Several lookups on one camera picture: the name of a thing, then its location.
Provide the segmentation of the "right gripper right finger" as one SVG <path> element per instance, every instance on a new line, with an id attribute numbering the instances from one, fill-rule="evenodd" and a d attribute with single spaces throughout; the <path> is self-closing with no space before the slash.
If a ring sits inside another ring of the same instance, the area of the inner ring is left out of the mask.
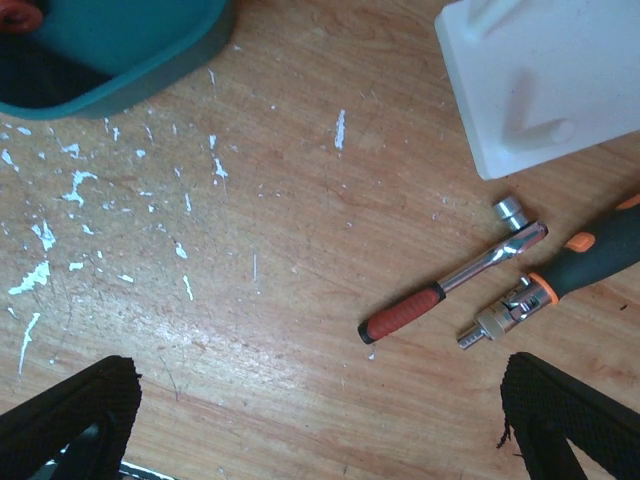
<path id="1" fill-rule="evenodd" d="M 509 357 L 501 383 L 505 431 L 532 479 L 584 479 L 577 446 L 615 479 L 639 477 L 639 414 L 542 359 Z"/>

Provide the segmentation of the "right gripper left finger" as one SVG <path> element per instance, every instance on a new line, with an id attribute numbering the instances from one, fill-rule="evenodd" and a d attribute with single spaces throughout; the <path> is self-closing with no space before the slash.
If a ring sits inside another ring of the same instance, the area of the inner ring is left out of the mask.
<path id="1" fill-rule="evenodd" d="M 116 479 L 139 409 L 141 376 L 111 355 L 1 415 L 1 477 Z"/>

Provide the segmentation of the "red handled ratchet wrench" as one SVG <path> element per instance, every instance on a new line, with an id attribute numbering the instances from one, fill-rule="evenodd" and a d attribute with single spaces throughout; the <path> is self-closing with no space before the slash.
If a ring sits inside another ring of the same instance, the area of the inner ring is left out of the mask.
<path id="1" fill-rule="evenodd" d="M 548 235 L 547 225 L 531 220 L 514 196 L 503 198 L 492 209 L 510 233 L 444 278 L 363 320 L 357 331 L 365 344 L 372 344 L 413 322 L 444 301 L 452 290 L 481 272 L 523 254 Z"/>

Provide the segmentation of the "red spring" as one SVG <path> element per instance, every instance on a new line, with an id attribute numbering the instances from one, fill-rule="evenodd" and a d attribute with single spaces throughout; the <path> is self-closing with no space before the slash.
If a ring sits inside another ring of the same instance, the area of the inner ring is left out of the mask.
<path id="1" fill-rule="evenodd" d="M 1 32 L 27 34 L 37 30 L 43 22 L 42 10 L 28 0 L 1 0 Z"/>

